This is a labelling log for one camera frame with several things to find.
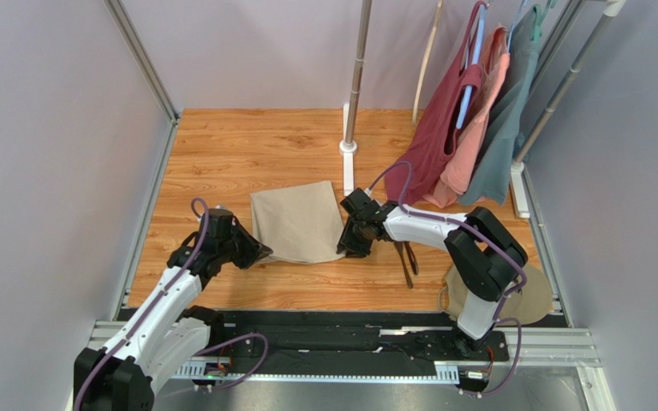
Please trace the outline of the beige cloth napkin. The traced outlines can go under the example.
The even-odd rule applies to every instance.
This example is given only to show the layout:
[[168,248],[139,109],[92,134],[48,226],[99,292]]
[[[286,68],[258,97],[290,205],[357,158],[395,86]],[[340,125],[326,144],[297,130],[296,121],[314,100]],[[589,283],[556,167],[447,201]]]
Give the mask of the beige cloth napkin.
[[253,237],[268,246],[268,262],[314,265],[344,257],[344,222],[330,181],[250,194]]

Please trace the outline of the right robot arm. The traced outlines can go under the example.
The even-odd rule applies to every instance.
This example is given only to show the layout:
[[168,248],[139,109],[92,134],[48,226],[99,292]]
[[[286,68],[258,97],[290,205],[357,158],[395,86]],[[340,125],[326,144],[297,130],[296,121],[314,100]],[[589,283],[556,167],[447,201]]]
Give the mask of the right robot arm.
[[375,241],[414,242],[449,253],[467,291],[456,332],[469,350],[485,343],[506,298],[527,283],[527,253],[487,208],[467,214],[425,211],[396,201],[380,203],[360,188],[340,205],[347,220],[338,252],[349,258],[369,256]]

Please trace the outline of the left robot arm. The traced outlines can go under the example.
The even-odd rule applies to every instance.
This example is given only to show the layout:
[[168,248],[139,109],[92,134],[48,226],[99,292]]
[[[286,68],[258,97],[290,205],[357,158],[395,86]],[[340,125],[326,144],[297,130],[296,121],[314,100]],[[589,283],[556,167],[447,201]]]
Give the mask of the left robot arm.
[[84,348],[74,364],[75,410],[150,410],[157,394],[194,356],[239,343],[265,341],[248,333],[231,340],[221,313],[192,306],[225,264],[247,270],[272,254],[227,209],[212,208],[169,257],[145,302],[100,348]]

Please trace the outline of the pink shirt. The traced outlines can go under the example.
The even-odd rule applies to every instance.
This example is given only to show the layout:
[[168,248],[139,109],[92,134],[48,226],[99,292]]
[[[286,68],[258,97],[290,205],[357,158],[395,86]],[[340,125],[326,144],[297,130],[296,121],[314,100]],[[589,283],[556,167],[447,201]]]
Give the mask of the pink shirt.
[[497,26],[489,34],[482,47],[483,68],[480,91],[470,105],[469,121],[457,139],[456,151],[447,162],[439,179],[422,199],[438,206],[447,207],[466,194],[476,166],[482,142],[488,127],[490,110],[505,81],[510,65],[507,46],[508,30]]

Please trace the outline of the maroon tank top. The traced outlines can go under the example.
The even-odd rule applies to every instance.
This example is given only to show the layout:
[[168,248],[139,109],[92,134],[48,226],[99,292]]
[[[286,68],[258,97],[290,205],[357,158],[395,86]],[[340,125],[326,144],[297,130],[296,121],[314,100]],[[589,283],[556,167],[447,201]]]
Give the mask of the maroon tank top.
[[[464,127],[460,130],[455,129],[459,100],[464,87],[464,46],[470,38],[471,16],[461,49],[424,110],[410,145],[396,161],[398,167],[389,171],[384,177],[388,200],[402,200],[408,205],[423,200],[423,195],[439,179],[447,162],[456,151],[458,136],[469,121],[466,117]],[[478,68],[471,71],[473,78],[471,83],[477,86],[471,98],[473,103],[476,94],[480,91],[483,68],[478,63]]]

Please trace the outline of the teal shirt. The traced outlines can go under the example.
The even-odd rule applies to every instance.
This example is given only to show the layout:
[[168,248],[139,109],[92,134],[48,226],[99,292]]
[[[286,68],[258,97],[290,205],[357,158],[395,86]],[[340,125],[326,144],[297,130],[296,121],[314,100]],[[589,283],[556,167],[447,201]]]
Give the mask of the teal shirt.
[[508,195],[514,152],[524,141],[521,116],[538,65],[541,23],[546,16],[539,4],[532,5],[511,32],[511,61],[505,81],[494,102],[470,184],[458,202],[470,206],[478,200],[502,205]]

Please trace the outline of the left rack pole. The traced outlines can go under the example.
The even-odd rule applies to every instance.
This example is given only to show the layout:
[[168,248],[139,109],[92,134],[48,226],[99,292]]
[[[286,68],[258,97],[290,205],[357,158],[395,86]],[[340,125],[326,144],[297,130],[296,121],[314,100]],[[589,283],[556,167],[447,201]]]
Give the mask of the left rack pole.
[[358,30],[354,71],[350,88],[350,101],[347,110],[346,128],[343,138],[343,148],[345,150],[355,150],[355,127],[356,115],[358,112],[358,103],[361,94],[362,73],[365,63],[365,54],[368,40],[368,29],[372,10],[372,0],[363,0],[361,8],[360,26]]

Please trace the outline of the rack pole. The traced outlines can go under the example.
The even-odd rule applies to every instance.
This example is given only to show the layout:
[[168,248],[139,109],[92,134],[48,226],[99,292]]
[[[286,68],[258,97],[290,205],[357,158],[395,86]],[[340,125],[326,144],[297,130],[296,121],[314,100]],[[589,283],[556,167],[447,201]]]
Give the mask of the rack pole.
[[549,120],[553,117],[559,106],[559,103],[570,89],[571,84],[578,77],[578,74],[582,70],[590,52],[597,45],[602,34],[607,30],[610,23],[620,13],[626,3],[626,0],[610,0],[605,2],[606,8],[603,10],[600,19],[596,23],[592,32],[589,34],[588,38],[583,44],[583,47],[578,52],[571,66],[567,69],[564,77],[557,85],[554,93],[545,105],[543,112],[536,120],[527,137],[527,140],[525,141],[521,150],[517,154],[517,157],[512,163],[514,166],[519,166],[521,169],[523,168],[522,162],[524,158],[527,156],[529,150],[541,135],[541,131],[546,127]]
[[361,94],[362,73],[365,63],[365,54],[368,40],[368,29],[372,10],[372,0],[363,0],[361,8],[360,26],[358,30],[354,71],[350,88],[350,101],[347,110],[346,128],[343,138],[343,148],[345,150],[355,150],[355,127],[356,115],[358,112],[358,103]]

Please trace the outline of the beige baseball cap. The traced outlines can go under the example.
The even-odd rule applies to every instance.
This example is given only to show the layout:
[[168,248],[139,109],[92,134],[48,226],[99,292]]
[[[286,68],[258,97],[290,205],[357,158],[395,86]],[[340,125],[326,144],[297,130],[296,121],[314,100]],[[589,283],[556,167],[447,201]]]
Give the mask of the beige baseball cap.
[[[523,267],[527,283],[511,294],[501,309],[501,319],[515,318],[522,325],[533,324],[553,311],[553,291],[547,276],[539,268],[527,264]],[[453,266],[445,275],[444,286],[436,296],[438,309],[457,319],[468,290],[458,270]]]

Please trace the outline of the blue hanger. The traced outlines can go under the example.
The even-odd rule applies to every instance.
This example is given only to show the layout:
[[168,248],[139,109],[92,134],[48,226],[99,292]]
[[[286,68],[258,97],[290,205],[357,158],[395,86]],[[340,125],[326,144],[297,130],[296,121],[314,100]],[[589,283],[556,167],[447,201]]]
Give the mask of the blue hanger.
[[470,38],[464,46],[464,87],[462,89],[458,106],[458,115],[455,125],[455,129],[457,130],[464,127],[466,116],[470,109],[471,98],[477,88],[477,86],[474,86],[471,83],[473,80],[471,70],[477,69],[478,63],[480,62],[487,13],[488,3],[486,1],[478,1],[475,5],[469,24]]

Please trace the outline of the beige wooden hanger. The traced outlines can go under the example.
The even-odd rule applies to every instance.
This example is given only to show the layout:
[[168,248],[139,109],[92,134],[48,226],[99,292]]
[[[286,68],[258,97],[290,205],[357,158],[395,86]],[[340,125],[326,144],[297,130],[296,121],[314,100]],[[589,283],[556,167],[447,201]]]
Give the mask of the beige wooden hanger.
[[432,53],[432,49],[434,47],[434,40],[436,37],[436,34],[438,32],[438,28],[440,25],[440,17],[442,14],[442,9],[444,6],[444,0],[439,0],[436,3],[436,8],[434,11],[434,19],[433,19],[433,25],[431,26],[430,33],[428,35],[428,41],[426,43],[423,56],[422,56],[422,62],[421,62],[421,67],[418,75],[418,81],[416,84],[416,93],[415,93],[415,98],[414,98],[414,103],[413,103],[413,108],[412,108],[412,117],[411,117],[411,125],[415,126],[418,122],[418,114],[419,114],[419,109],[420,109],[420,99],[422,96],[422,89],[425,81],[425,76],[428,70],[428,63],[429,59]]

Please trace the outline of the right rack pole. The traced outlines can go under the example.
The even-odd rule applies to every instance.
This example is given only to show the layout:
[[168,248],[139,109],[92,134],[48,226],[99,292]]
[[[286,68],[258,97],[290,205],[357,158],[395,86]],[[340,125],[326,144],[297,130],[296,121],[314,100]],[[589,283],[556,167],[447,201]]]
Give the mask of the right rack pole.
[[541,131],[546,127],[549,120],[553,117],[559,106],[559,103],[570,89],[571,84],[578,77],[578,74],[582,70],[590,52],[597,45],[602,34],[607,30],[610,23],[620,13],[626,3],[626,0],[610,0],[605,2],[606,8],[603,10],[600,19],[596,23],[592,32],[589,34],[588,38],[583,44],[583,47],[578,52],[571,66],[567,69],[564,77],[557,85],[554,93],[545,105],[543,112],[536,120],[527,137],[527,140],[525,141],[521,150],[517,154],[517,157],[512,163],[514,166],[519,166],[521,169],[523,168],[522,162],[524,158],[527,156],[529,150],[541,135]]

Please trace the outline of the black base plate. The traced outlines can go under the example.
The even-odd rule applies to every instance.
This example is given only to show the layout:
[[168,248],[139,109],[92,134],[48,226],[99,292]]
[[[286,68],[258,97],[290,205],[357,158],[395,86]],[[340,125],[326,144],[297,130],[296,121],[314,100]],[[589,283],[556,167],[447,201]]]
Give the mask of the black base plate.
[[469,350],[458,340],[454,321],[440,313],[218,313],[226,339],[252,332],[266,337],[206,355],[207,366],[225,366],[233,376],[252,371],[255,377],[433,378],[444,363],[503,366],[529,334],[507,323]]

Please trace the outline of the left aluminium corner post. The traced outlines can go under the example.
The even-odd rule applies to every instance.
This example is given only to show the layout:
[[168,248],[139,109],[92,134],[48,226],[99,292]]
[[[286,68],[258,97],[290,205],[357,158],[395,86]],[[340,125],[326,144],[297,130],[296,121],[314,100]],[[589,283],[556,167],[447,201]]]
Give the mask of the left aluminium corner post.
[[164,115],[171,124],[176,124],[179,119],[179,112],[173,104],[163,81],[160,79],[158,71],[149,57],[147,49],[143,45],[125,5],[120,0],[105,0],[105,5],[110,11],[114,22],[133,54]]

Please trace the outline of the right aluminium corner post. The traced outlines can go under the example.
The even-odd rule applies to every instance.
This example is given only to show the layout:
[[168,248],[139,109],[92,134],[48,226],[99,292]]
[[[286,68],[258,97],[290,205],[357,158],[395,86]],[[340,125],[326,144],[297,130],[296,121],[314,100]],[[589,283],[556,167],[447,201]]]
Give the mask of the right aluminium corner post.
[[530,129],[539,113],[536,99],[542,76],[572,24],[580,14],[583,1],[532,1],[514,26],[511,59],[514,94],[513,118],[522,130]]

